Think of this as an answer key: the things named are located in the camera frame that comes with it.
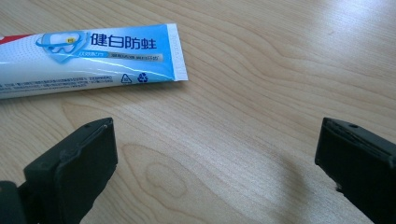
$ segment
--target triangle symbol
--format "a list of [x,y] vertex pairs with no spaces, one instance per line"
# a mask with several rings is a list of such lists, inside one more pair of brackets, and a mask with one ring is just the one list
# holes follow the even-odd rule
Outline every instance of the triangle symbol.
[[121,83],[132,83],[132,80],[128,77],[128,75],[124,74],[122,76]]

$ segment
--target toothpaste tube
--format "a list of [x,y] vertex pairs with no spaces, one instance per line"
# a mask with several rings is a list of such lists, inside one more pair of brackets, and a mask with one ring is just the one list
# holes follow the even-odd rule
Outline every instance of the toothpaste tube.
[[180,80],[175,24],[0,36],[0,99]]

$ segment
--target wood grain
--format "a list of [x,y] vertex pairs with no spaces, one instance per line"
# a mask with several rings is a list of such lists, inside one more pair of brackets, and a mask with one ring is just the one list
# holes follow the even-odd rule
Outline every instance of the wood grain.
[[314,164],[323,117],[396,142],[396,3],[0,2],[0,35],[176,22],[190,76],[0,101],[0,179],[115,120],[120,163],[82,223],[371,223]]

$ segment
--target wooden tabletop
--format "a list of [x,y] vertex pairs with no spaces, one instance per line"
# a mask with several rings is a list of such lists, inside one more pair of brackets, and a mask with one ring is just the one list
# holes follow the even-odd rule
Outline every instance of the wooden tabletop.
[[190,80],[1,100],[0,179],[20,185],[33,159],[112,117],[119,164],[81,223],[371,223],[314,157],[324,117],[396,142],[395,11],[394,0],[1,1],[0,35],[175,22]]

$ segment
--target blue and white toothpaste tube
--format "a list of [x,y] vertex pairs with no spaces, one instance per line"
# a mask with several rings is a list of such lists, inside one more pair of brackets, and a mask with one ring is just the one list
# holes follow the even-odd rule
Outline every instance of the blue and white toothpaste tube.
[[0,99],[180,80],[175,24],[0,36]]

